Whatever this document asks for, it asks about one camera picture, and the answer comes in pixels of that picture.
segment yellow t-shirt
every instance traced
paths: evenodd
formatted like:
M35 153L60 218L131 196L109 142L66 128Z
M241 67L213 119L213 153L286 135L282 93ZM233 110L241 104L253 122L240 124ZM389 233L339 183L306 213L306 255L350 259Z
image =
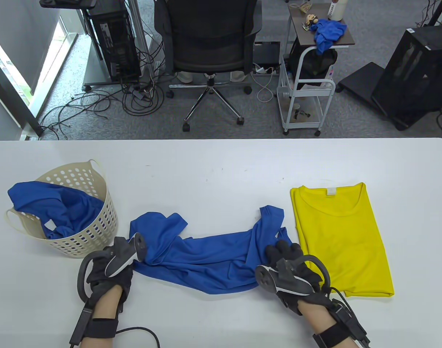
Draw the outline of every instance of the yellow t-shirt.
M394 295L366 185L338 187L332 194L324 188L292 189L303 252L319 258L329 271L331 285L348 297ZM309 267L320 274L314 264Z

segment shirt neckline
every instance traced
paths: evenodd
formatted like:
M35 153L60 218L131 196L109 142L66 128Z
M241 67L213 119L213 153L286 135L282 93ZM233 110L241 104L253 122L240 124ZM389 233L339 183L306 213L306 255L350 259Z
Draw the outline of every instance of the shirt neckline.
M322 208L322 207L317 208L307 200L306 194L314 194L314 195L327 197L327 189L326 188L325 189L324 188L321 188L321 189L317 188L316 189L316 188L307 188L305 186L302 186L302 187L299 187L299 194L300 194L301 199L306 204L308 204L310 207L312 207L313 209L318 210L318 211L323 212L328 215L341 217L341 216L348 216L348 215L355 214L358 211L359 206L360 206L360 202L361 202L361 196L362 196L363 191L366 188L366 185L364 182L360 182L360 184L356 184L355 186L337 187L337 195L339 194L339 190L341 191L342 189L354 189L354 188L359 189L358 200L352 209L347 210L345 212L336 212L336 211L333 211L332 209L326 209L326 208Z

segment glove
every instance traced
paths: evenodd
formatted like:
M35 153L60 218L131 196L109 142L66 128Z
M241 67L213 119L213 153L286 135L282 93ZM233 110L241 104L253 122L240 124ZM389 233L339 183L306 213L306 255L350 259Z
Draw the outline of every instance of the glove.
M266 256L269 260L269 267L277 270L277 262L279 260L296 260L303 256L303 251L300 245L294 243L289 245L288 242L280 240L276 246L268 245L266 247ZM311 284L315 293L308 296L298 296L289 294L287 292L278 291L277 296L281 299L284 306L292 310L292 312L302 315L298 309L298 300L304 300L315 305L322 305L328 307L331 303L324 292L321 292L319 283L322 281L321 276L310 270L305 263L300 264L295 270L294 275L303 278Z
M110 257L93 259L92 271L87 277L87 283L90 284L90 288L92 289L92 295L90 295L88 300L88 305L91 308L95 308L98 300L115 285L120 285L123 288L123 294L121 295L119 304L122 305L128 298L133 274L132 265L127 266L114 277L107 277L105 275L105 268L112 258L113 256L110 255Z

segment blue cloth on table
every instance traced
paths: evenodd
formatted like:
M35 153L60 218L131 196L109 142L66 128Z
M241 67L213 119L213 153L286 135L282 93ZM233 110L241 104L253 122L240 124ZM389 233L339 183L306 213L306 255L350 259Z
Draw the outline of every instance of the blue cloth on table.
M314 40L316 41L316 51L321 56L334 45L334 42L344 36L347 31L347 25L335 20L319 20L310 27L312 32L316 32Z
M130 226L130 237L140 233L148 247L144 262L135 261L134 270L207 294L253 289L258 285L255 268L268 262L266 247L279 240L291 243L287 230L281 228L284 211L266 206L260 212L261 218L249 231L198 239L179 237L187 226L179 214L165 217L147 212Z

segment person's arm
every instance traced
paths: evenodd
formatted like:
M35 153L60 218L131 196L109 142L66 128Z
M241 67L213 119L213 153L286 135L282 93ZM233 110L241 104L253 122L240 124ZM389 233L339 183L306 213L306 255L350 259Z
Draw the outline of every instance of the person's arm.
M298 307L317 335L336 324L334 318L323 306L299 301ZM358 346L351 338L346 338L334 348L358 348Z
M119 300L123 293L123 288L115 285L108 292L100 297L95 305L92 318L94 319L114 319L116 311L118 310ZM89 338L85 337L82 340L81 348L112 348L112 338Z

